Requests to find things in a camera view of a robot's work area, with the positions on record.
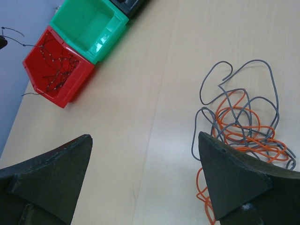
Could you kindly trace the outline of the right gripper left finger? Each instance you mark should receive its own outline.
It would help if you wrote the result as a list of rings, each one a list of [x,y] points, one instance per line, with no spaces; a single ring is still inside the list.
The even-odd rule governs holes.
[[[84,134],[0,171],[2,225],[69,225],[89,164],[93,140]]]

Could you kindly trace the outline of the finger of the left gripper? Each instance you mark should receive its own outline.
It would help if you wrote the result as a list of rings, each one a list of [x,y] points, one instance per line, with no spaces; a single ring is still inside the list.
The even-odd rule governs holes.
[[[0,36],[0,49],[6,47],[7,44],[8,44],[8,41],[3,36]]]

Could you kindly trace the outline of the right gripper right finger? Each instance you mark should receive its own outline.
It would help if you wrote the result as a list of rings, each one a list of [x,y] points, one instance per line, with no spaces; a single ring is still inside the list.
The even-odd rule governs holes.
[[[268,164],[200,132],[200,161],[222,225],[298,225],[300,173]]]

